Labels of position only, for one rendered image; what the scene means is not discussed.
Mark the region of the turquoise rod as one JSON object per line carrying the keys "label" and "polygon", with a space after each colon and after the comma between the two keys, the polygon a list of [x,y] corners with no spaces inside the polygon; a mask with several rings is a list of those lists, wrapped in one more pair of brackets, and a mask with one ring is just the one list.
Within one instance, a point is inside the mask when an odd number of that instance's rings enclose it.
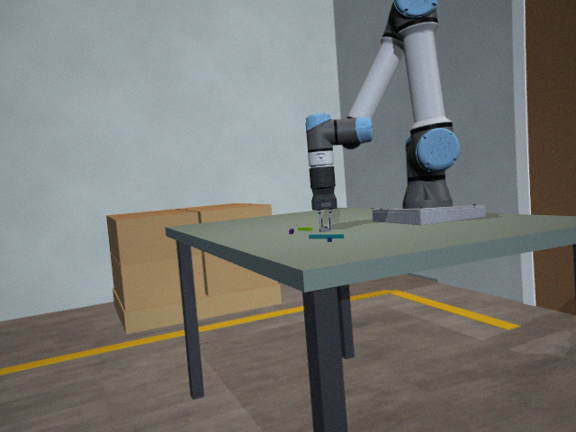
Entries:
{"label": "turquoise rod", "polygon": [[321,234],[321,235],[309,235],[309,239],[343,239],[344,234]]}

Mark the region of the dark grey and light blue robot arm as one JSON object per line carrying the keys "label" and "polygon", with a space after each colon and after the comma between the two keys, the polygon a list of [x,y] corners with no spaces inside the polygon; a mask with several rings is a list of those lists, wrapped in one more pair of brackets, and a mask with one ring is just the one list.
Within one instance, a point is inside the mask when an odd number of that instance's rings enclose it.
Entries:
{"label": "dark grey and light blue robot arm", "polygon": [[405,54],[415,123],[405,146],[408,186],[403,209],[453,206],[446,169],[457,160],[460,143],[445,116],[434,39],[437,3],[393,0],[382,46],[347,118],[331,120],[328,113],[306,118],[308,153],[333,151],[333,145],[356,149],[372,141],[372,118]]}

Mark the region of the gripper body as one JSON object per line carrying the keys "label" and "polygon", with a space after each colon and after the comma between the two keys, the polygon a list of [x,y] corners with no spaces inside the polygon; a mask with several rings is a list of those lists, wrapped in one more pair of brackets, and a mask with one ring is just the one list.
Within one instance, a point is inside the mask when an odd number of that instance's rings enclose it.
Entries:
{"label": "gripper body", "polygon": [[[335,170],[333,151],[308,153],[310,168],[310,188],[313,192],[312,209],[336,209],[337,198],[335,190]],[[321,188],[322,187],[322,188]]]}

